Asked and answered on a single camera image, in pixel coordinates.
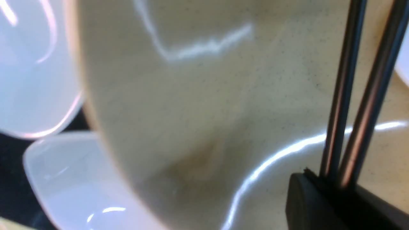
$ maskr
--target white saucer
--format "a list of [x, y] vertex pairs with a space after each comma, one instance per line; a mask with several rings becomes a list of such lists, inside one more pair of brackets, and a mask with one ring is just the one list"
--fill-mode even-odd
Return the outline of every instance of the white saucer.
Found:
[[164, 229], [129, 192], [94, 133], [36, 141], [23, 161], [37, 199], [59, 229]]
[[409, 26], [400, 47], [399, 56], [396, 60], [395, 70], [405, 84], [409, 86]]
[[0, 0], [0, 132], [59, 133], [82, 105], [63, 1]]

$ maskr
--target white plate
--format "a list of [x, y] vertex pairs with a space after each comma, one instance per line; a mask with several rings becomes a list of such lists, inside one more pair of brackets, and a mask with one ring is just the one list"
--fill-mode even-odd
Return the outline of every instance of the white plate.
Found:
[[24, 154], [24, 169], [59, 229], [163, 229], [129, 192], [91, 132], [33, 143]]
[[395, 64], [395, 70], [405, 84], [409, 86], [409, 27], [406, 30], [400, 47], [399, 56]]
[[63, 1], [0, 0], [0, 132], [58, 133], [81, 105]]

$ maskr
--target black surface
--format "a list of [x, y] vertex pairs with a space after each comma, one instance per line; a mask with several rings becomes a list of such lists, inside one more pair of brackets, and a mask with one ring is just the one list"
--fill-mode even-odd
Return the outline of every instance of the black surface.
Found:
[[[82, 110], [64, 132], [73, 130], [89, 130]], [[0, 133], [0, 216], [39, 230], [55, 229], [24, 173], [22, 156], [31, 143]]]
[[291, 175], [285, 213], [290, 230], [409, 228], [408, 214], [368, 190], [337, 190], [309, 169]]

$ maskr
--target beige speckled surface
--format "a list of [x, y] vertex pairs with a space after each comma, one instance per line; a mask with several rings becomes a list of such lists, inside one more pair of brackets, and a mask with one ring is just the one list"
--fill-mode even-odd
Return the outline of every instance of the beige speckled surface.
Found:
[[0, 230], [34, 230], [0, 217]]
[[[369, 1], [349, 124], [391, 1]], [[285, 229], [317, 170], [348, 1], [78, 0], [89, 117], [172, 229]], [[360, 184], [409, 211], [409, 89], [393, 76]]]

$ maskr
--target black metal stand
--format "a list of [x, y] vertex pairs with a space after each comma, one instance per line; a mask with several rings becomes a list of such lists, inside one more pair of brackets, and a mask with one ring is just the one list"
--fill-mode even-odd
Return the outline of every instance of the black metal stand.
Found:
[[409, 215], [357, 185], [409, 21], [409, 0], [395, 0], [338, 171], [366, 0], [351, 0], [319, 177], [292, 174], [290, 230], [409, 229]]

